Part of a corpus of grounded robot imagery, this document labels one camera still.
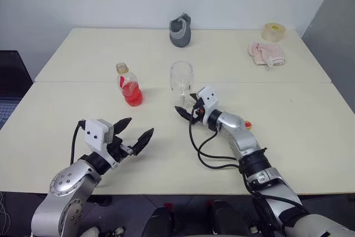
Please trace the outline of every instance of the laptop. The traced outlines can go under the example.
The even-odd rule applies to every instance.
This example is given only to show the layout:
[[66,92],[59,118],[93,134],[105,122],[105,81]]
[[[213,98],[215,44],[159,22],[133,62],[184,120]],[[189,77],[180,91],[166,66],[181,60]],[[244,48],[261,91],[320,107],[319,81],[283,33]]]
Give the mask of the laptop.
[[33,84],[17,51],[0,51],[0,129]]

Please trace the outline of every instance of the white wall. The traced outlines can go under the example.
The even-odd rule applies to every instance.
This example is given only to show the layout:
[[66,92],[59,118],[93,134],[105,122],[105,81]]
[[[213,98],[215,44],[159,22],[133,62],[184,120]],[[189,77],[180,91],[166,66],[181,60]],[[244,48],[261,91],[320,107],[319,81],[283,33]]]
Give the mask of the white wall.
[[260,29],[275,21],[300,35],[323,0],[0,0],[0,49],[19,50],[34,78],[73,27],[167,28],[183,11],[193,28]]

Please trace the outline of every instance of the glass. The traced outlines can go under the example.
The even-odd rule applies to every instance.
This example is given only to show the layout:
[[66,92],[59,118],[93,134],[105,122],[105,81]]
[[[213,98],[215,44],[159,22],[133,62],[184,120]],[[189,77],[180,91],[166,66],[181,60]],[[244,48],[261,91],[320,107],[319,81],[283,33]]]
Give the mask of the glass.
[[192,90],[194,70],[190,63],[177,61],[170,67],[170,88],[174,93],[174,104],[185,107],[186,97]]

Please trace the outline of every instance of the wall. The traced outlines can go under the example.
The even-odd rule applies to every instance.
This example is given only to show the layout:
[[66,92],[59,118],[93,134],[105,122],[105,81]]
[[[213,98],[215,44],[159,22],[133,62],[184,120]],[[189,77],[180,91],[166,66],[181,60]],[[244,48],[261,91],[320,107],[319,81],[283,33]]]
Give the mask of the wall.
[[302,39],[355,112],[355,0],[324,0]]
[[19,50],[34,78],[73,27],[167,28],[183,11],[193,28],[260,29],[270,21],[303,35],[323,0],[0,0],[0,49]]

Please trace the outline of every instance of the bottle label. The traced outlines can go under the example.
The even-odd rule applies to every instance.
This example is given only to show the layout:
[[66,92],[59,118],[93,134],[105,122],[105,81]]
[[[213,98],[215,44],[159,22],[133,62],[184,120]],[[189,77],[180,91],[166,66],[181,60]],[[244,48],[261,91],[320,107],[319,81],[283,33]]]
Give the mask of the bottle label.
[[124,77],[120,77],[120,87],[123,88],[123,83],[124,83]]

